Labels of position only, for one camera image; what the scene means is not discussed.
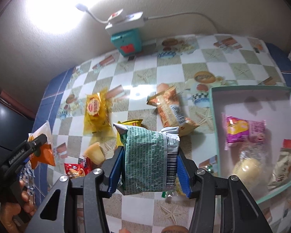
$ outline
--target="barcode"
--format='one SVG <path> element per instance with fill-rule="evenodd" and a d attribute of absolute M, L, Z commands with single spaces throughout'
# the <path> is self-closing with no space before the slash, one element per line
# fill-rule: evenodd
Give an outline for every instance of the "barcode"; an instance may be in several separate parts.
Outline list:
<path fill-rule="evenodd" d="M 175 117 L 177 118 L 177 121 L 179 124 L 185 123 L 185 118 L 183 116 L 183 114 L 180 112 L 180 108 L 178 106 L 175 105 L 170 105 L 171 111 L 173 112 L 173 114 L 175 115 Z"/>
<path fill-rule="evenodd" d="M 167 152 L 166 185 L 175 184 L 177 176 L 177 155 L 178 152 Z"/>

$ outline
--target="blue gripper pad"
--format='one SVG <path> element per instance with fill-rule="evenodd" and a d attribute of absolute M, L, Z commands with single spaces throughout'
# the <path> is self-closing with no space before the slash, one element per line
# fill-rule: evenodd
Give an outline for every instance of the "blue gripper pad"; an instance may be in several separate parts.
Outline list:
<path fill-rule="evenodd" d="M 108 193 L 110 195 L 112 195 L 113 193 L 115 193 L 116 188 L 118 186 L 119 183 L 119 179 L 122 173 L 122 158 L 124 155 L 124 150 L 121 150 L 115 164 L 114 167 L 112 169 L 112 172 L 110 174 L 109 177 L 109 188 L 108 188 Z"/>
<path fill-rule="evenodd" d="M 189 198 L 192 194 L 192 190 L 190 187 L 190 179 L 184 167 L 182 159 L 179 155 L 177 156 L 177 175 L 178 175 L 183 193 L 185 193 L 186 197 Z"/>

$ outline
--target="human hand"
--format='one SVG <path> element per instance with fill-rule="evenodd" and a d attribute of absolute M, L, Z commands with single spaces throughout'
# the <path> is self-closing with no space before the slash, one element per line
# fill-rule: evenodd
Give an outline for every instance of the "human hand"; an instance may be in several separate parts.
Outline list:
<path fill-rule="evenodd" d="M 23 189 L 25 183 L 22 180 L 20 180 L 19 184 L 20 184 L 20 188 Z M 34 213 L 36 212 L 36 209 L 32 201 L 29 200 L 29 194 L 26 191 L 22 192 L 22 199 L 26 202 L 23 207 L 24 211 L 30 214 L 31 216 L 33 216 Z M 16 227 L 16 224 L 12 220 L 13 216 L 18 215 L 20 211 L 21 211 L 21 207 L 17 203 L 7 202 L 4 204 L 1 204 L 0 220 L 2 224 L 5 226 L 8 233 L 20 233 L 20 231 Z"/>

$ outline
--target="checkered tablecloth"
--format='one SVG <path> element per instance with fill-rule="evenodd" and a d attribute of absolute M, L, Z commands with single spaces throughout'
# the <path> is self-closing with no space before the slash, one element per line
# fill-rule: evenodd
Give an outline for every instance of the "checkered tablecloth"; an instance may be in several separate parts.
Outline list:
<path fill-rule="evenodd" d="M 231 50 L 214 46 L 214 43 L 231 37 L 241 48 Z M 54 148 L 66 143 L 68 157 L 61 159 L 57 156 L 56 167 L 48 166 L 49 187 L 65 174 L 64 162 L 77 163 L 92 143 L 91 136 L 83 136 L 87 94 L 122 85 L 129 97 L 115 103 L 109 116 L 110 122 L 143 117 L 142 124 L 146 128 L 160 130 L 162 123 L 155 107 L 146 104 L 147 97 L 156 93 L 156 86 L 160 83 L 174 85 L 183 112 L 200 125 L 190 135 L 180 139 L 186 157 L 193 159 L 199 166 L 207 160 L 215 161 L 217 152 L 212 114 L 207 102 L 208 90 L 198 88 L 196 73 L 207 71 L 214 76 L 215 82 L 206 84 L 208 89 L 224 85 L 257 85 L 270 76 L 277 85 L 285 85 L 265 43 L 255 38 L 222 34 L 177 36 L 145 43 L 144 49 L 149 50 L 147 55 L 123 57 L 114 51 L 84 62 L 72 70 L 65 90 L 57 92 L 61 99 L 59 102 L 56 97 L 59 108 L 52 130 Z M 93 66 L 110 54 L 116 57 L 116 62 L 95 73 Z M 205 98 L 206 101 L 199 102 L 197 98 Z M 109 155 L 112 155 L 115 138 L 105 146 L 111 148 Z M 132 233 L 160 233 L 164 227 L 172 224 L 189 227 L 194 202 L 178 196 L 167 202 L 161 198 L 161 193 L 123 196 L 119 192 L 111 199 L 104 200 L 110 230 L 118 232 L 126 228 Z M 291 187 L 271 201 L 260 204 L 260 207 L 268 216 L 273 232 L 285 232 L 291 224 Z M 219 222 L 219 214 L 216 214 L 215 232 L 218 232 Z"/>

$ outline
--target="power strip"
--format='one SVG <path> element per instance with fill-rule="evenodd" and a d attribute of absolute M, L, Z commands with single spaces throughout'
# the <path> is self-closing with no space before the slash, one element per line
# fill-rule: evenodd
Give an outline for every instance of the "power strip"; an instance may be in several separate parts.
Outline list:
<path fill-rule="evenodd" d="M 109 24 L 106 26 L 106 31 L 109 35 L 114 35 L 119 32 L 128 31 L 135 28 L 140 28 L 145 25 L 145 21 L 143 18 L 143 12 L 137 12 L 134 14 L 127 15 L 123 21 L 118 22 L 120 19 L 117 17 L 121 17 L 120 15 L 123 13 L 122 10 L 114 13 L 109 18 Z"/>

